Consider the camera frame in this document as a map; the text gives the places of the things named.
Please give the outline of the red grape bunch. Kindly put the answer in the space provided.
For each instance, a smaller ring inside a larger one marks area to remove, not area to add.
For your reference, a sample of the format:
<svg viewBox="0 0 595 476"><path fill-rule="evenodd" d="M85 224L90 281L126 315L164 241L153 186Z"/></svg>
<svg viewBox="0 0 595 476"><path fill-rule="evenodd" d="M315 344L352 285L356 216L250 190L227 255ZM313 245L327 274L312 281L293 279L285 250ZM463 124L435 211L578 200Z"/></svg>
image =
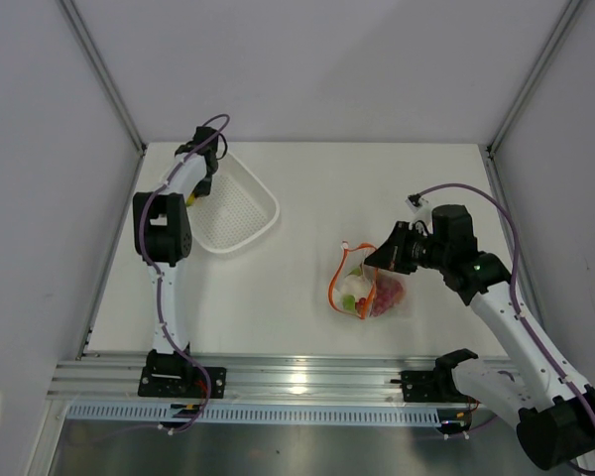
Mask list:
<svg viewBox="0 0 595 476"><path fill-rule="evenodd" d="M404 300L405 296L406 289L402 282L389 276L379 276L370 315L377 317L391 311Z"/></svg>

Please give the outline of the clear zip top bag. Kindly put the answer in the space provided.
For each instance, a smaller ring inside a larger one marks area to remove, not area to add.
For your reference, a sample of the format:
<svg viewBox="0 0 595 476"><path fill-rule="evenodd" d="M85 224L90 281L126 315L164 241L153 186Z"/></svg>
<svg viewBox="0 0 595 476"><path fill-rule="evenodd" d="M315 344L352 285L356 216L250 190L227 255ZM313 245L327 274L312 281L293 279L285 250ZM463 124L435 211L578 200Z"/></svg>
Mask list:
<svg viewBox="0 0 595 476"><path fill-rule="evenodd" d="M407 286L403 278L366 263L376 247L341 242L341 261L328 285L327 298L338 313L361 320L394 315L404 310Z"/></svg>

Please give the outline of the white cauliflower with leaves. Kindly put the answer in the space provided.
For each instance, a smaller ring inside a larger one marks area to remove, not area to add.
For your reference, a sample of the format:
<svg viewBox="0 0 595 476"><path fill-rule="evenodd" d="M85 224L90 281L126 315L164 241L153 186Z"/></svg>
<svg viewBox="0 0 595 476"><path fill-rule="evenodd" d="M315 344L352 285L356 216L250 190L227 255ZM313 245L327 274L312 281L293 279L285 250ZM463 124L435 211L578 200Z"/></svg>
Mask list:
<svg viewBox="0 0 595 476"><path fill-rule="evenodd" d="M371 289L372 283L365 277L355 274L346 276L338 289L342 309L348 312L361 313Z"/></svg>

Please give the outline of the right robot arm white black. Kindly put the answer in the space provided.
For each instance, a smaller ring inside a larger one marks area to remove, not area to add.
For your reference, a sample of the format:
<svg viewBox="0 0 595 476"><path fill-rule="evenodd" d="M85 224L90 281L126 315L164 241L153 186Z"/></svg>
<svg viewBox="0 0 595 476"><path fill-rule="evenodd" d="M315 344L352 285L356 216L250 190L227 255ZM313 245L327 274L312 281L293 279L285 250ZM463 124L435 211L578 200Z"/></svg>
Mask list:
<svg viewBox="0 0 595 476"><path fill-rule="evenodd" d="M419 268L440 272L444 283L492 331L521 378L515 382L504 377L472 351L461 349L435 362L432 385L441 398L451 401L462 394L482 403L515 431L521 448L541 470L572 465L595 451L595 387L521 303L502 261L479 250L465 206L436 207L428 233L397 222L365 262L405 275Z"/></svg>

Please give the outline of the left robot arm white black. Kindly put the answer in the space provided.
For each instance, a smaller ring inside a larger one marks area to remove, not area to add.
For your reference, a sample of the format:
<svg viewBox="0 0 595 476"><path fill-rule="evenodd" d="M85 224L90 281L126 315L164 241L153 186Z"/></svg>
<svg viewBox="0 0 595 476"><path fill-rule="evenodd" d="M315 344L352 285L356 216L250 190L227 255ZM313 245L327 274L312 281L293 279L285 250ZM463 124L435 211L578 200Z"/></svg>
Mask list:
<svg viewBox="0 0 595 476"><path fill-rule="evenodd" d="M220 130L198 126L192 139L176 149L174 164L156 189L133 195L134 246L148 266L155 293L153 350L159 355L186 357L189 337L181 286L192 246L186 203L195 194L211 192L224 142Z"/></svg>

